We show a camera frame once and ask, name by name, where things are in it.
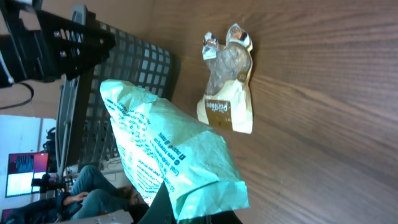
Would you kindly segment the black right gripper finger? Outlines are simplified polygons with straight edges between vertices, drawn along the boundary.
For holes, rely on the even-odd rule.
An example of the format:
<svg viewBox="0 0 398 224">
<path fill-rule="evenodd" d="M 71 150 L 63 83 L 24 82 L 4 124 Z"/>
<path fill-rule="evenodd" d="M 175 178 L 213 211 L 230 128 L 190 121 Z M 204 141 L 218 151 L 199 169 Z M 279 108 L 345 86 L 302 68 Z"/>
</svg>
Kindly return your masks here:
<svg viewBox="0 0 398 224">
<path fill-rule="evenodd" d="M 164 183 L 152 205 L 137 224 L 243 224 L 233 211 L 221 212 L 188 220 L 176 221 L 172 212 L 169 193 Z"/>
</svg>

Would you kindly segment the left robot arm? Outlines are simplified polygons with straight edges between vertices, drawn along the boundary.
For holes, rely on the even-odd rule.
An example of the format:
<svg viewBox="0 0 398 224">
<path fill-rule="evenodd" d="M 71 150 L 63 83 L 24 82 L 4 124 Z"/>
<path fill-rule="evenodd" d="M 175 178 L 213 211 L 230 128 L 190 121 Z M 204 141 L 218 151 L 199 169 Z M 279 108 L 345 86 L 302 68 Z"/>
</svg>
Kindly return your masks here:
<svg viewBox="0 0 398 224">
<path fill-rule="evenodd" d="M 72 80 L 109 57 L 109 31 L 41 10 L 41 1 L 1 1 L 9 31 L 1 36 L 1 87 L 26 80 Z"/>
</svg>

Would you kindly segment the teal tissue pack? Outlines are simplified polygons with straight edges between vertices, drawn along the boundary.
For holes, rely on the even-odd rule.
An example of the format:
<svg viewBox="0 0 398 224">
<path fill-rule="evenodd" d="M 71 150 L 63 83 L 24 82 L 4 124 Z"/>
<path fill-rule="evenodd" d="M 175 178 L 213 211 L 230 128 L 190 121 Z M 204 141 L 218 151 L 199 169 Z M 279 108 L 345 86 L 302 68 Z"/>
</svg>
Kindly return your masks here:
<svg viewBox="0 0 398 224">
<path fill-rule="evenodd" d="M 126 176 L 152 205 L 162 183 L 176 221 L 249 207 L 248 188 L 222 136 L 165 98 L 128 101 L 112 130 Z"/>
</svg>

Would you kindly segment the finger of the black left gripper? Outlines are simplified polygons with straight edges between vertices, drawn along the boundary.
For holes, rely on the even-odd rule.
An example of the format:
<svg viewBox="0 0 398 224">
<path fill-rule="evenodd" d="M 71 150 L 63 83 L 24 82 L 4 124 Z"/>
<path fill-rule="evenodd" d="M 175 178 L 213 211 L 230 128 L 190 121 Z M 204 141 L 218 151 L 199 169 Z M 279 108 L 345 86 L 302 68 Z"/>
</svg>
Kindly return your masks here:
<svg viewBox="0 0 398 224">
<path fill-rule="evenodd" d="M 109 57 L 116 45 L 114 34 L 96 23 L 95 13 L 74 9 L 72 19 L 37 11 L 40 34 L 40 72 L 45 79 L 72 80 Z"/>
</svg>

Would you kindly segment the brown white snack bag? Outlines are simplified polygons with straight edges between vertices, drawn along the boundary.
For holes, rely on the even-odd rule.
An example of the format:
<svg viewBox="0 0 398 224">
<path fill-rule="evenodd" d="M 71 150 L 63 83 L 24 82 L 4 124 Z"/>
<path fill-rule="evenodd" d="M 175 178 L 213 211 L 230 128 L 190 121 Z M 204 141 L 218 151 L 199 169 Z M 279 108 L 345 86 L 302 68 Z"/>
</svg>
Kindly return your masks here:
<svg viewBox="0 0 398 224">
<path fill-rule="evenodd" d="M 199 121 L 239 133 L 252 133 L 251 50 L 249 34 L 237 23 L 228 29 L 224 45 L 211 32 L 205 34 L 202 57 L 210 76 L 203 98 L 197 104 Z"/>
</svg>

